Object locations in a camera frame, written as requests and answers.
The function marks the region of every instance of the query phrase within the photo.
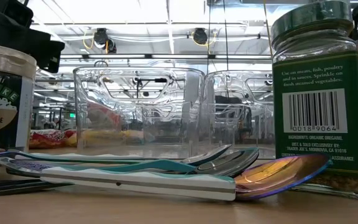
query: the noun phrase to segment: clear plastic container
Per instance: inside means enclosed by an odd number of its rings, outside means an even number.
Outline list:
[[[200,140],[232,150],[259,147],[273,159],[274,124],[271,72],[223,71],[206,75]]]
[[[187,68],[74,70],[82,154],[186,158],[199,154],[204,74]]]
[[[272,26],[277,157],[326,153],[333,164],[298,190],[358,198],[358,51],[350,7],[324,1]]]

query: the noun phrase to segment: wooden table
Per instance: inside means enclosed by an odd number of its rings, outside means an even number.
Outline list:
[[[0,179],[7,178],[0,169]],[[254,202],[215,202],[69,186],[0,197],[0,223],[358,224],[358,200],[286,191]]]

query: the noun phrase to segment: barcode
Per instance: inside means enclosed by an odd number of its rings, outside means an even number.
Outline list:
[[[344,89],[283,93],[285,133],[347,133]]]

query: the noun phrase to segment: furikake jar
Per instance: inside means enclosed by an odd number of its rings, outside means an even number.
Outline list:
[[[358,198],[358,51],[350,7],[324,1],[272,26],[276,157],[325,153],[332,164],[297,190]]]
[[[36,61],[0,46],[0,149],[29,146]]]

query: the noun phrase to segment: green jar lid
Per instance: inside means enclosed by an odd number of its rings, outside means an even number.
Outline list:
[[[353,28],[350,6],[342,1],[321,1],[307,4],[289,11],[277,19],[272,26],[272,45],[280,36],[301,30],[318,30],[320,24],[331,24],[332,28],[343,26],[348,32]]]

